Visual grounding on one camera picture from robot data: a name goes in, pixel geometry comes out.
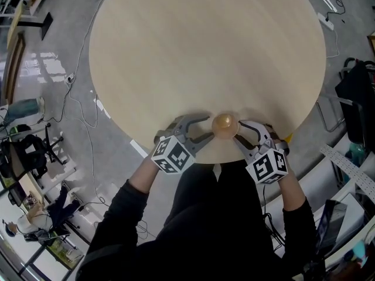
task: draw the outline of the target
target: marker cube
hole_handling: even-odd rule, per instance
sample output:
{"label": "marker cube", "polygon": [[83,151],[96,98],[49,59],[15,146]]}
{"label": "marker cube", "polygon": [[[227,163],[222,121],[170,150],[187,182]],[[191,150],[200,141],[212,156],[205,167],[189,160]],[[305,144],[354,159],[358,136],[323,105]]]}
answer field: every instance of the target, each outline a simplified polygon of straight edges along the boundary
{"label": "marker cube", "polygon": [[151,160],[166,174],[181,174],[195,162],[174,135],[160,140]]}
{"label": "marker cube", "polygon": [[288,174],[284,151],[269,149],[246,167],[255,183],[271,184]]}

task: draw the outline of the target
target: black jacket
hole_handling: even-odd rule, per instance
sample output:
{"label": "black jacket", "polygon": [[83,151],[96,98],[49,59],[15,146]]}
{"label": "black jacket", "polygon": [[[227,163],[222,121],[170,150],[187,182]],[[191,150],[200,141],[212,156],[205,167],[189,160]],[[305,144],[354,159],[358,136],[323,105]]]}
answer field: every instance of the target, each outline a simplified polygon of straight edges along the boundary
{"label": "black jacket", "polygon": [[127,181],[114,197],[76,280],[132,280],[222,276],[284,280],[311,258],[315,224],[308,201],[284,211],[285,255],[273,251],[258,201],[246,189],[226,191],[213,203],[193,205],[172,218],[156,240],[137,246],[136,226],[148,195]]}

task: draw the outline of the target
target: sneaker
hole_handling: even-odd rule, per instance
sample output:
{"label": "sneaker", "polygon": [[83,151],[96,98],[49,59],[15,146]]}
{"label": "sneaker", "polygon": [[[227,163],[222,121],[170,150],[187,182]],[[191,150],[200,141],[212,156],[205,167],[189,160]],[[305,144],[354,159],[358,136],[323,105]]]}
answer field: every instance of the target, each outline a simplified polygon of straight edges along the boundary
{"label": "sneaker", "polygon": [[37,106],[39,108],[39,112],[43,115],[45,114],[45,99],[43,97],[39,97],[36,99]]}
{"label": "sneaker", "polygon": [[61,182],[61,186],[64,186],[67,189],[67,191],[70,192],[70,186],[66,183],[65,180]]}
{"label": "sneaker", "polygon": [[80,207],[83,205],[83,201],[80,198],[78,198],[76,193],[71,193],[71,196],[73,198],[73,201],[77,200],[80,203]]}

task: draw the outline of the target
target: black metal stand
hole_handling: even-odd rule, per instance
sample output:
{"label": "black metal stand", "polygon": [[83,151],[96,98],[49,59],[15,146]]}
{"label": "black metal stand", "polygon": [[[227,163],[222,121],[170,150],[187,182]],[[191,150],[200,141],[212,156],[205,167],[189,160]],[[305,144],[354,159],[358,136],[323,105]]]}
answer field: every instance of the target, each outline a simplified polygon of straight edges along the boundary
{"label": "black metal stand", "polygon": [[47,13],[45,20],[43,23],[36,23],[36,22],[24,22],[19,21],[17,26],[28,26],[28,27],[39,27],[40,28],[40,36],[42,40],[45,38],[46,33],[53,22],[53,18],[50,13]]}

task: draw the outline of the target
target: round wooden table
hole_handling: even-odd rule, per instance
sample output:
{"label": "round wooden table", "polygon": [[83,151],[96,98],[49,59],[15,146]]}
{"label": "round wooden table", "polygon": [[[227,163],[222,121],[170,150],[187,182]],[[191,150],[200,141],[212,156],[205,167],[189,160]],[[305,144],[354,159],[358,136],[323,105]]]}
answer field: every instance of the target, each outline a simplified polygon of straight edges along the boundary
{"label": "round wooden table", "polygon": [[[202,111],[266,122],[284,138],[315,105],[325,66],[308,0],[105,0],[90,39],[101,102],[150,149],[158,129]],[[191,134],[209,131],[212,118]],[[197,154],[198,163],[242,158],[217,138]]]}

